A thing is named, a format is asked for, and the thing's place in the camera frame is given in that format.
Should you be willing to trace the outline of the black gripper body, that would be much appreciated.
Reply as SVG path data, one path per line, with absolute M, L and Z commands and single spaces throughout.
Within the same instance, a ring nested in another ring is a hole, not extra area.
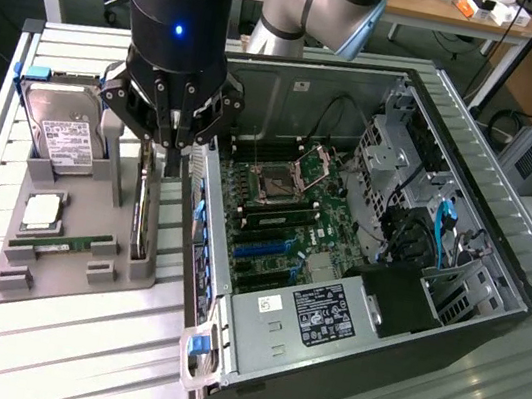
M 190 85 L 194 110 L 212 100 L 227 78 L 225 46 L 232 0 L 131 0 L 131 79 L 149 98 L 158 74 L 169 106 L 179 110 Z

